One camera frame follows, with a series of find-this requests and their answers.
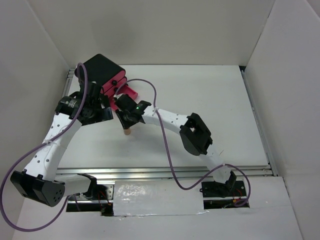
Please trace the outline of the foundation bottle with silver pump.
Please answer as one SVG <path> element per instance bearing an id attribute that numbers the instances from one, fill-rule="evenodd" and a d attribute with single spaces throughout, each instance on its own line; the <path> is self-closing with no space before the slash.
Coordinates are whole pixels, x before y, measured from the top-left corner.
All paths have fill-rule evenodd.
<path id="1" fill-rule="evenodd" d="M 123 133 L 125 135 L 130 135 L 131 134 L 131 129 L 130 128 L 126 128 L 126 129 L 123 130 Z"/>

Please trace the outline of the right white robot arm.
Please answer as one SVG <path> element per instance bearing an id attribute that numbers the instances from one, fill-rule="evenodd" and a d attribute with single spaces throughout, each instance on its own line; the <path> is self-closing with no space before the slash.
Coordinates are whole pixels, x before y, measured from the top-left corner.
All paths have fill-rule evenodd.
<path id="1" fill-rule="evenodd" d="M 118 94 L 114 97 L 117 110 L 115 111 L 124 130 L 137 123 L 150 124 L 161 128 L 165 151 L 169 167 L 177 185 L 183 190 L 190 190 L 198 185 L 207 176 L 213 177 L 213 189 L 220 196 L 228 196 L 235 190 L 236 175 L 228 168 L 216 151 L 211 132 L 202 118 L 196 114 L 181 115 L 157 108 L 150 102 L 136 103 L 127 94 Z M 169 145 L 165 130 L 178 134 L 184 149 L 191 155 L 199 157 L 209 172 L 190 187 L 183 187 L 177 178 L 172 163 Z"/>

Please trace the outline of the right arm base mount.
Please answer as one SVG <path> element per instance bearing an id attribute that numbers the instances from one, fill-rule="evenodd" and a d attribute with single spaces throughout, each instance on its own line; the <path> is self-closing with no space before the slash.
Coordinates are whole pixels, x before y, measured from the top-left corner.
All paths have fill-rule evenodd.
<path id="1" fill-rule="evenodd" d="M 199 190 L 203 197 L 205 210 L 237 208 L 247 198 L 243 180 L 237 180 L 231 190 L 225 190 L 215 181 L 204 181 Z"/>

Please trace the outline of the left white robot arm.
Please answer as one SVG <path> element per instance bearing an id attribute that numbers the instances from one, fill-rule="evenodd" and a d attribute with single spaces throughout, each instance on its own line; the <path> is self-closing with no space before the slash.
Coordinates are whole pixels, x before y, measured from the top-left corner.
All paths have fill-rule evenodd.
<path id="1" fill-rule="evenodd" d="M 97 179 L 86 173 L 57 177 L 60 161 L 76 132 L 82 126 L 113 119 L 109 99 L 94 82 L 80 84 L 80 90 L 61 98 L 55 108 L 44 146 L 35 153 L 23 171 L 14 171 L 10 181 L 25 198 L 50 207 L 63 197 L 82 195 L 91 200 L 98 194 Z"/>

